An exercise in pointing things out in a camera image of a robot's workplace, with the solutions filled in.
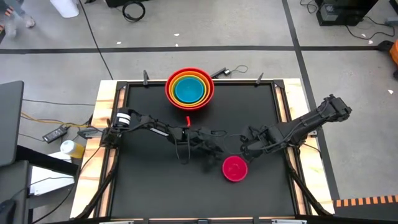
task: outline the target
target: wooden edge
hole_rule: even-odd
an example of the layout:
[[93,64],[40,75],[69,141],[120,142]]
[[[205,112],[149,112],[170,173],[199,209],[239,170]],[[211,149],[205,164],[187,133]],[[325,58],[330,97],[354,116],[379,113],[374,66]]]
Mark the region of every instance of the wooden edge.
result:
[[[280,89],[280,87],[276,86],[275,91],[276,91],[277,100],[279,102],[279,111],[280,111],[280,115],[282,118],[282,122],[287,122],[287,113],[285,111],[282,90]],[[287,152],[289,154],[289,159],[293,165],[293,168],[297,171],[297,165],[296,165],[293,149],[290,147],[290,148],[288,148]],[[293,181],[293,185],[294,185],[294,191],[296,193],[296,200],[298,203],[298,212],[300,215],[306,215],[303,193],[295,181]]]
[[[292,119],[308,113],[307,101],[305,99],[301,80],[299,78],[287,78],[284,79],[284,83]],[[307,138],[305,143],[317,149],[319,148],[316,138]],[[335,209],[333,207],[333,201],[330,196],[323,162],[319,152],[311,147],[303,145],[300,147],[300,160],[305,184],[308,189],[326,211],[334,214]],[[317,214],[313,208],[312,213],[314,215]]]
[[[119,94],[119,102],[118,102],[118,108],[121,108],[123,106],[123,101],[124,101],[124,93],[125,93],[125,89],[120,91]],[[113,162],[114,162],[114,155],[116,153],[115,149],[112,149],[111,152],[109,153],[109,159],[108,159],[108,168],[106,170],[106,175],[110,172]],[[102,196],[101,199],[101,208],[99,210],[99,216],[100,217],[106,217],[107,214],[107,209],[108,209],[108,200],[109,200],[109,196],[110,196],[110,185],[107,186],[107,188],[104,191],[104,194]]]
[[[96,128],[105,128],[107,126],[106,119],[110,118],[112,114],[116,84],[116,81],[109,80],[101,81],[99,84],[98,95],[93,112],[93,120],[91,122],[91,125]],[[82,164],[84,164],[88,158],[93,155],[99,145],[100,138],[87,140]],[[73,199],[72,210],[70,212],[70,218],[79,215],[84,210],[86,205],[88,205],[97,191],[101,177],[101,167],[104,161],[104,155],[104,148],[99,149],[95,156],[89,161],[89,164],[87,164],[80,172],[76,194],[75,198]]]

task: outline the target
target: red bowl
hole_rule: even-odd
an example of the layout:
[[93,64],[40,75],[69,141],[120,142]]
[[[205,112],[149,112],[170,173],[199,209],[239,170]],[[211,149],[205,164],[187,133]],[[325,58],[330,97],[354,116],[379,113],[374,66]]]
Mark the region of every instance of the red bowl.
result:
[[239,156],[229,156],[224,160],[223,174],[228,180],[239,182],[248,174],[248,165]]
[[[176,104],[176,103],[173,101],[173,99],[171,98],[170,93],[169,93],[169,86],[170,86],[170,84],[171,84],[172,79],[173,79],[176,75],[178,75],[179,73],[182,73],[182,72],[189,72],[189,71],[194,71],[194,72],[201,73],[201,74],[208,80],[208,82],[209,82],[209,84],[210,84],[210,89],[209,89],[209,91],[210,91],[210,96],[209,96],[203,103],[201,103],[200,105],[195,106],[195,107],[191,107],[191,108],[187,108],[187,107],[180,106],[180,105]],[[205,71],[203,71],[203,70],[201,70],[201,69],[199,69],[199,68],[183,68],[183,69],[180,69],[180,70],[177,70],[176,72],[174,72],[174,73],[169,77],[169,79],[167,79],[166,87],[165,87],[165,92],[166,92],[167,99],[169,99],[169,101],[171,102],[171,104],[173,104],[174,106],[176,106],[176,107],[178,107],[178,108],[180,108],[180,109],[183,109],[183,110],[197,110],[197,109],[200,109],[200,108],[204,107],[205,105],[207,105],[207,104],[210,102],[210,100],[212,99],[212,97],[213,97],[213,95],[214,95],[214,82],[213,82],[213,80],[211,79],[211,77],[210,77],[209,74],[207,74]]]

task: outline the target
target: person's foot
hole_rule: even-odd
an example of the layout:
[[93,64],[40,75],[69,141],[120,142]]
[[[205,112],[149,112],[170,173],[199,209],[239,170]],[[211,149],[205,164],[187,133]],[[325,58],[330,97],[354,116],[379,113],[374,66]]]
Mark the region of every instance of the person's foot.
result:
[[17,35],[17,24],[14,19],[8,19],[6,21],[6,36],[14,38]]
[[36,25],[33,18],[27,14],[23,15],[22,18],[24,19],[26,28],[31,28]]

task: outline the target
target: concrete floor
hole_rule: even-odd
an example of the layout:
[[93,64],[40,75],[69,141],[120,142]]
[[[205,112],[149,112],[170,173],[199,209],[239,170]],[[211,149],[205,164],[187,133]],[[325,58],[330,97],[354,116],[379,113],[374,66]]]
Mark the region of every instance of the concrete floor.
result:
[[[220,45],[291,46],[289,26],[281,0],[151,0],[145,2],[147,14],[135,24],[102,0],[85,4],[89,22],[100,48],[174,47]],[[287,0],[301,46],[368,46],[395,37],[377,35],[356,39],[345,27],[320,27],[298,0]],[[23,8],[37,21],[25,29],[19,21],[15,39],[5,38],[0,49],[94,49],[83,12],[71,19],[60,17],[49,1],[25,0]],[[396,16],[388,0],[379,0],[368,16],[376,22]],[[352,27],[356,35],[370,36],[390,29],[362,22]],[[330,93],[342,97],[352,107],[349,120],[324,127],[326,143],[341,198],[397,195],[398,173],[398,82],[392,78],[397,69],[388,54],[376,51],[302,52],[313,97],[317,103]],[[151,78],[167,78],[182,67],[200,67],[215,72],[221,67],[247,65],[249,71],[234,78],[302,78],[293,50],[184,51],[104,53],[115,79],[141,79],[146,69]],[[109,79],[97,53],[83,54],[0,54],[0,83],[25,81],[24,98],[95,103],[100,80]],[[23,111],[35,118],[52,118],[84,123],[92,106],[59,106],[24,102]],[[20,133],[41,138],[57,125],[22,120]],[[75,136],[70,131],[68,139]],[[60,142],[46,144],[20,137],[19,144],[50,154]],[[67,220],[72,207],[70,197],[53,215],[41,223]],[[34,220],[54,204],[35,210]]]

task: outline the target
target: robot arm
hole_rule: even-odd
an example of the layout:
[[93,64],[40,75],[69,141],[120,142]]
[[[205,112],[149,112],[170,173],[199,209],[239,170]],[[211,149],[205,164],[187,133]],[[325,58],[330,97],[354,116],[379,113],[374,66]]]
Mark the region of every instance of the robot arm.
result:
[[[240,150],[243,157],[251,161],[262,154],[283,150],[289,146],[300,146],[307,138],[308,133],[326,122],[341,122],[348,119],[351,111],[352,109],[341,98],[330,95],[324,99],[318,108],[293,121],[277,123],[273,126],[262,126],[259,129],[248,126],[241,135],[242,145]],[[132,117],[139,124],[130,128]],[[176,146],[188,146],[190,148],[188,150],[200,150],[216,159],[220,159],[220,155],[223,153],[223,150],[214,140],[214,137],[222,136],[217,136],[214,131],[206,128],[173,127],[152,118],[150,115],[142,115],[129,108],[118,110],[108,132],[122,134],[137,129],[155,132],[167,138],[169,142]]]
[[300,146],[308,133],[326,122],[341,122],[348,119],[352,109],[341,98],[326,97],[321,105],[311,112],[287,123],[277,123],[260,129],[247,127],[241,135],[241,151],[251,161],[261,154],[272,153],[288,146]]

